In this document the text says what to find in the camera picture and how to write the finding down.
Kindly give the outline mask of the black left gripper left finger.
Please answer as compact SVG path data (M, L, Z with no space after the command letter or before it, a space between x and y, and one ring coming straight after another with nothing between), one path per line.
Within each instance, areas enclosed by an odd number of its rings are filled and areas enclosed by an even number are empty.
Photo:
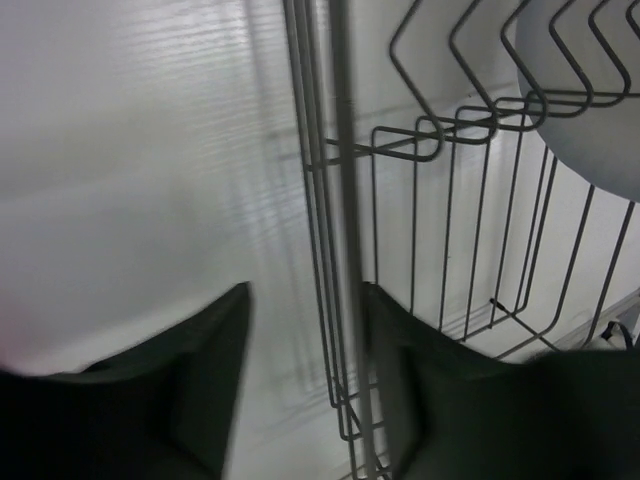
M77 373L1 374L5 479L219 479L251 286Z

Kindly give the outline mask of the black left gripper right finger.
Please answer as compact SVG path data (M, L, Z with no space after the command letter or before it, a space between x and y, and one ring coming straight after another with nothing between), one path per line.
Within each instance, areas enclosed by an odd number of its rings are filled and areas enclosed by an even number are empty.
M635 479L639 354L506 363L366 284L370 354L396 479Z

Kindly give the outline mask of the white deep plate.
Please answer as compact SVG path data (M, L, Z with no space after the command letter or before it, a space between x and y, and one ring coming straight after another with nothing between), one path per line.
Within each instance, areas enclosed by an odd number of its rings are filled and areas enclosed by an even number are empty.
M639 199L639 4L530 1L514 49L520 93L553 154L595 187Z

